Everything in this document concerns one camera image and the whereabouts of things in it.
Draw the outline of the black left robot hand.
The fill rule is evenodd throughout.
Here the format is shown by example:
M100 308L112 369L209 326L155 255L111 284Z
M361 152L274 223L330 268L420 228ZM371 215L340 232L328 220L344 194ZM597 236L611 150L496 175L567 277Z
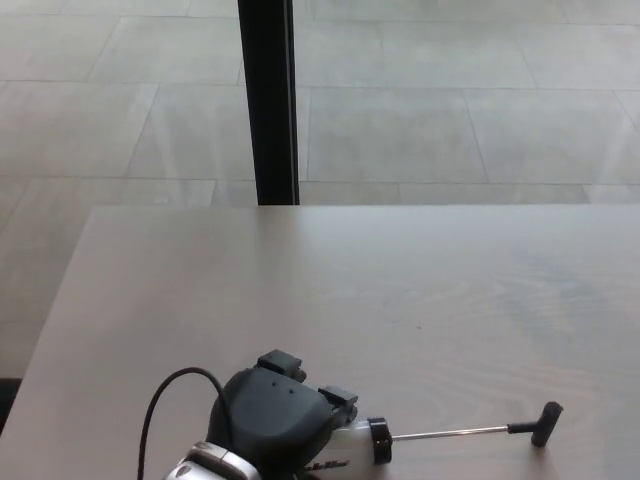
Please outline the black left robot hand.
M334 430L357 415L358 396L304 384L302 361L281 350L260 356L226 383L205 441L254 466L263 479L299 479Z

